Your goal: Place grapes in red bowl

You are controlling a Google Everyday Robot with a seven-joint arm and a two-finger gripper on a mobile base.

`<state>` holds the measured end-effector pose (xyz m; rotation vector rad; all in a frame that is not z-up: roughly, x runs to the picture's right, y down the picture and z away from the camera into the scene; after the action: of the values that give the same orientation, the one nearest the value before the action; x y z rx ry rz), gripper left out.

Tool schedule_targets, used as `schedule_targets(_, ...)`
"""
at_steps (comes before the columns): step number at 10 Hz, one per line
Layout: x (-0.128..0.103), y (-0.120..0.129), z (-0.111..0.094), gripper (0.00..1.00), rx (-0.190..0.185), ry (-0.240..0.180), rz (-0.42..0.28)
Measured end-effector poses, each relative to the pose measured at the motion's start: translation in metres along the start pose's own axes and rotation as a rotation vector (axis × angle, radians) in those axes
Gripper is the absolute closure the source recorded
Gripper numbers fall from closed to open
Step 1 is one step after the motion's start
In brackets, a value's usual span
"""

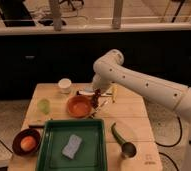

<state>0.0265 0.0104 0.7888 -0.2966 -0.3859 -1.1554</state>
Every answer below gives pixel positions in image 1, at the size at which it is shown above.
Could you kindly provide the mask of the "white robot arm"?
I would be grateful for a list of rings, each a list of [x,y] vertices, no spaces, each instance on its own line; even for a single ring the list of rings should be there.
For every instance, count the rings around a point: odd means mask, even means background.
[[[181,171],[191,171],[191,87],[127,69],[123,54],[112,49],[93,64],[92,87],[105,92],[117,83],[174,111],[189,123],[189,135]]]

